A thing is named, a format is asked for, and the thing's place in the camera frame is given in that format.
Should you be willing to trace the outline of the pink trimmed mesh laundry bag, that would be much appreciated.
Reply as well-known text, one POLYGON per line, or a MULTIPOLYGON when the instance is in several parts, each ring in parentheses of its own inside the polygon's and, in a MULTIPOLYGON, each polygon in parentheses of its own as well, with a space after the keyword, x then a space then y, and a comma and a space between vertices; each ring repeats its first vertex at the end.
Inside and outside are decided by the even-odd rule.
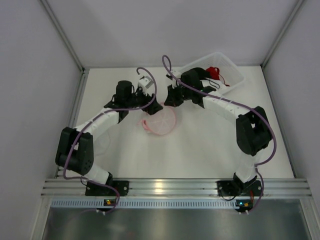
POLYGON ((136 125, 142 127, 148 134, 165 136, 174 130, 177 115, 173 107, 166 106, 164 102, 161 102, 160 105, 163 107, 162 110, 154 115, 146 113, 136 125))

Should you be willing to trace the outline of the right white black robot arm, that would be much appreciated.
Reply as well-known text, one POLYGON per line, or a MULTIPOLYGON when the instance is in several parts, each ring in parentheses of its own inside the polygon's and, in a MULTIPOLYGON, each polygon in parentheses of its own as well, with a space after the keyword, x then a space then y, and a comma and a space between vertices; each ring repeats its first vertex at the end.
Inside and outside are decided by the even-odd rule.
POLYGON ((268 147, 274 133, 262 107, 252 108, 225 98, 212 85, 203 84, 209 75, 200 67, 182 74, 168 71, 166 78, 171 83, 167 87, 164 105, 176 108, 189 101, 229 121, 235 129, 234 139, 241 151, 233 180, 248 184, 257 178, 258 153, 268 147))

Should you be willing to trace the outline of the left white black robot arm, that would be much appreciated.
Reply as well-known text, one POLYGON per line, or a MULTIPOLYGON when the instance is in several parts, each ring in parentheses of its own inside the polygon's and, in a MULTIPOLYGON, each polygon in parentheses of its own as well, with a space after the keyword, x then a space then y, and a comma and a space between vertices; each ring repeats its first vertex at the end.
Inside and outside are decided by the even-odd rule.
POLYGON ((134 87, 128 80, 117 83, 111 101, 93 118, 75 127, 65 127, 60 135, 55 163, 64 171, 78 174, 99 185, 110 185, 112 174, 95 163, 94 143, 109 128, 119 124, 130 111, 142 110, 154 115, 163 109, 156 100, 156 92, 150 93, 157 84, 152 79, 142 77, 134 87))

